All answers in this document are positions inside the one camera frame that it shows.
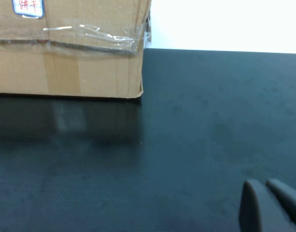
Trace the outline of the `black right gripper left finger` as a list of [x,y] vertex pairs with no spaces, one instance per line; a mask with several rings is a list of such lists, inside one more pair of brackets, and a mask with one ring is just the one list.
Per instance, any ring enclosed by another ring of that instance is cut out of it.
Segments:
[[275,195],[255,179],[243,183],[239,225],[242,232],[296,232]]

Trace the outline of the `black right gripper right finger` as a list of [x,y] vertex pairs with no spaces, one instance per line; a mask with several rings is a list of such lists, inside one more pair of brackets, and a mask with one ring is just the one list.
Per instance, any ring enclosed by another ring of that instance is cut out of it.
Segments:
[[278,179],[268,179],[266,186],[278,199],[292,222],[296,224],[296,190]]

